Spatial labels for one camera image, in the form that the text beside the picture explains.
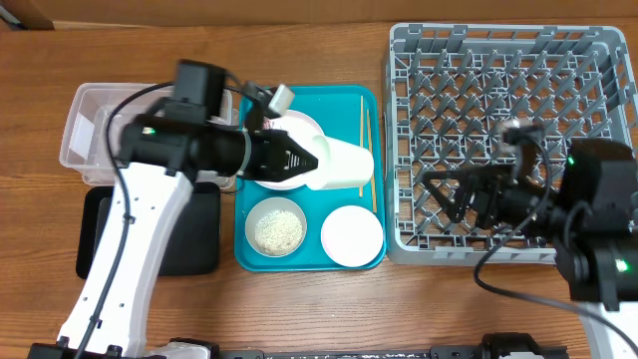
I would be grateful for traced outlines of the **white cup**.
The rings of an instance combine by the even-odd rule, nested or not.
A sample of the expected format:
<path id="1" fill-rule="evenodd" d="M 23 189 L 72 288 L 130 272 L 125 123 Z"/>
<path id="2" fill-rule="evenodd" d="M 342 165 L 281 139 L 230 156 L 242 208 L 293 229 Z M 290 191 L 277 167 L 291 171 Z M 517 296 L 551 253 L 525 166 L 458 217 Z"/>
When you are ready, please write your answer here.
<path id="1" fill-rule="evenodd" d="M 373 156 L 360 146 L 318 135 L 309 149 L 318 160 L 317 169 L 305 175 L 312 190 L 360 187 L 374 172 Z"/>

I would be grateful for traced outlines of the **grey bowl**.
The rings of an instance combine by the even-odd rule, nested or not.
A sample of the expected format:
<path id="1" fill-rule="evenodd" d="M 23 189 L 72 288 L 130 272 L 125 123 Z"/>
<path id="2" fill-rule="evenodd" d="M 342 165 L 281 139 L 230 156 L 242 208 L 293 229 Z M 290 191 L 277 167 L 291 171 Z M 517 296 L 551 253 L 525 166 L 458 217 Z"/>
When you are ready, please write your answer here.
<path id="1" fill-rule="evenodd" d="M 270 197 L 259 202 L 245 221 L 245 236 L 250 246 L 266 257 L 284 257 L 303 243 L 307 222 L 303 210 L 285 197 Z"/>

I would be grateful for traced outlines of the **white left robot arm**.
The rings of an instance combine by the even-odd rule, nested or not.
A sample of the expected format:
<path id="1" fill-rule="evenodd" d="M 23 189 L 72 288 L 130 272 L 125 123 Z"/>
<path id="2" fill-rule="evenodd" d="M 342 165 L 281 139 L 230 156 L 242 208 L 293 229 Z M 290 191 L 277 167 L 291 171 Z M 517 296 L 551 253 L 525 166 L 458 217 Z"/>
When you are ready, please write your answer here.
<path id="1" fill-rule="evenodd" d="M 283 181 L 317 159 L 281 130 L 231 130 L 206 121 L 138 115 L 112 156 L 116 184 L 81 295 L 54 344 L 29 358 L 209 358 L 213 347 L 177 339 L 149 351 L 148 314 L 168 240 L 201 171 Z"/>

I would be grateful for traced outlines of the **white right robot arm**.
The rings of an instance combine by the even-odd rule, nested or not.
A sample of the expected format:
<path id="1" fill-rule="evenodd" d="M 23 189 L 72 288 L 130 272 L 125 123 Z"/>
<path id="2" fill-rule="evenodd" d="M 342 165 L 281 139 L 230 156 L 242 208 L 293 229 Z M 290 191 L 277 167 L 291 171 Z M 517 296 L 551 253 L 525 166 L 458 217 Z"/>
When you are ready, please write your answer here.
<path id="1" fill-rule="evenodd" d="M 602 139 L 573 143 L 561 187 L 553 190 L 551 179 L 537 185 L 528 178 L 537 158 L 550 164 L 540 141 L 526 138 L 511 145 L 519 151 L 513 165 L 428 172 L 420 182 L 454 222 L 471 209 L 481 229 L 506 223 L 514 233 L 550 242 L 570 300 L 483 281 L 485 257 L 475 266 L 475 283 L 497 295 L 578 315 L 595 358 L 636 357 L 637 236 L 630 223 L 637 209 L 637 163 L 631 149 Z"/>

